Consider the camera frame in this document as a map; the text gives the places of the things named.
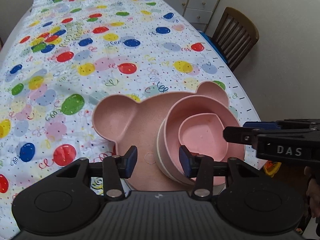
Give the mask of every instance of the yellow object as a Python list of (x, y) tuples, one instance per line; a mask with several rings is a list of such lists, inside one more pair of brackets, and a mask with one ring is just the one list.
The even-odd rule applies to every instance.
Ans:
[(280, 169), (281, 163), (279, 162), (272, 162), (267, 161), (265, 165), (263, 165), (264, 172), (270, 176), (273, 177)]

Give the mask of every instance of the screw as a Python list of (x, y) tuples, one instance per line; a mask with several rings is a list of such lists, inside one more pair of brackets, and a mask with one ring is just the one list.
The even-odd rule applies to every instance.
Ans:
[(198, 197), (207, 197), (210, 195), (210, 191), (205, 188), (195, 190), (195, 195)]
[(109, 197), (120, 197), (121, 195), (122, 195), (122, 192), (119, 189), (109, 189), (107, 191), (107, 196)]

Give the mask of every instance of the pink bear-shaped plate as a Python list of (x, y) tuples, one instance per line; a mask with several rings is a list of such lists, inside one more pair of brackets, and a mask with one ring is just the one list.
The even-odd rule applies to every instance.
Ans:
[(177, 101), (190, 95), (208, 96), (226, 107), (229, 106), (228, 95), (211, 81), (199, 84), (195, 93), (162, 93), (139, 103), (125, 95), (111, 95), (96, 106), (92, 115), (93, 127), (101, 137), (116, 143), (116, 153), (124, 155), (131, 145), (138, 148), (135, 169), (131, 178), (127, 180), (134, 189), (175, 191), (189, 190), (192, 187), (164, 175), (158, 168), (154, 156), (158, 130), (168, 111)]

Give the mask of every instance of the dining table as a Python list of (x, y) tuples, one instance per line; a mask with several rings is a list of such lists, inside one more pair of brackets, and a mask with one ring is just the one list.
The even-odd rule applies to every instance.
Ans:
[[(163, 0), (34, 0), (0, 58), (0, 239), (19, 232), (20, 191), (80, 157), (115, 154), (91, 120), (104, 97), (140, 102), (212, 81), (240, 125), (260, 120), (226, 63)], [(245, 162), (265, 163), (249, 146)], [(91, 186), (103, 194), (102, 178)]]

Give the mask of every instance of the bear ear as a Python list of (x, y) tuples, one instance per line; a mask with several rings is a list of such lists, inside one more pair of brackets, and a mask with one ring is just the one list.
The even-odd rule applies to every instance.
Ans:
[(108, 96), (98, 103), (93, 112), (93, 128), (102, 138), (118, 142), (125, 134), (137, 110), (138, 103), (130, 97)]
[(196, 94), (211, 97), (222, 103), (224, 106), (229, 107), (229, 97), (227, 93), (215, 82), (201, 82), (197, 87)]

